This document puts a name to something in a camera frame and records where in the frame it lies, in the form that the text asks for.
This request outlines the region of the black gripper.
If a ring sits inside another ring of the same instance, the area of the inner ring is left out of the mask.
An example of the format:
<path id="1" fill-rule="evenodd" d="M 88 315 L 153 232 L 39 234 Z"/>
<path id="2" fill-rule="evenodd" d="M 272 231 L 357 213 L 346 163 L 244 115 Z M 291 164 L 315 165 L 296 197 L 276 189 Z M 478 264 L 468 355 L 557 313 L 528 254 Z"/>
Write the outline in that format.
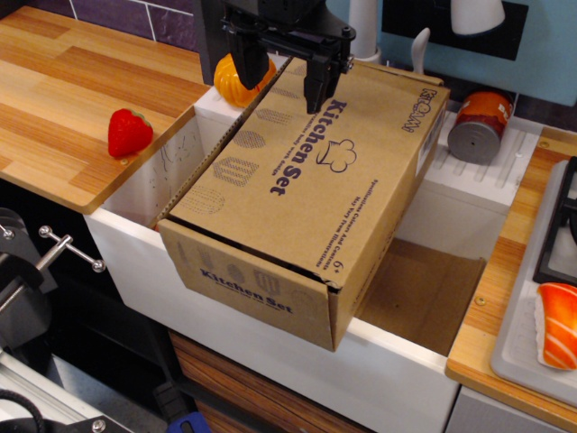
<path id="1" fill-rule="evenodd" d="M 254 89 L 269 71 L 267 50 L 307 60 L 307 112 L 318 113 L 352 67 L 355 30 L 325 1 L 224 1 L 223 29 L 238 77 Z"/>

